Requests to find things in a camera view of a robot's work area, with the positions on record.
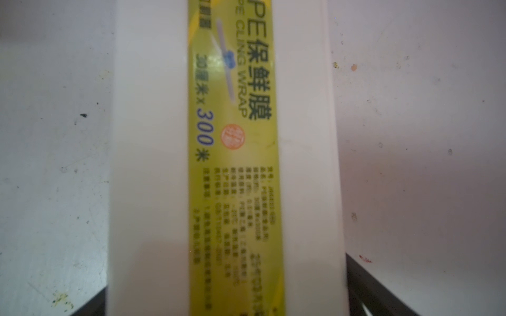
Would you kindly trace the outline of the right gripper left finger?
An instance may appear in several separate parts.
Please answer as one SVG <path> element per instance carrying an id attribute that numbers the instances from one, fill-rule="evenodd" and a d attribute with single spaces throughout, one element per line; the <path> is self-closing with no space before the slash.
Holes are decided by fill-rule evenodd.
<path id="1" fill-rule="evenodd" d="M 108 287 L 103 288 L 97 295 L 81 306 L 72 316 L 106 316 Z"/>

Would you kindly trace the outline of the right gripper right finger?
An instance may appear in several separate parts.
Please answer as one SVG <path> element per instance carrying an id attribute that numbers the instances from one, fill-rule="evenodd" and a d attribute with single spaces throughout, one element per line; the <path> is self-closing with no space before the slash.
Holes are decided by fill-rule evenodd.
<path id="1" fill-rule="evenodd" d="M 350 315 L 419 315 L 346 254 Z"/>

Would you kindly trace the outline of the cream dispenser lid with label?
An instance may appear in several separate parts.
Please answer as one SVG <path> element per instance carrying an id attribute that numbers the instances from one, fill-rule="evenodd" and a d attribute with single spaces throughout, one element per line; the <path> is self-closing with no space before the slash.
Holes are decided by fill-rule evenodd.
<path id="1" fill-rule="evenodd" d="M 348 315 L 326 1 L 118 1 L 108 315 Z"/>

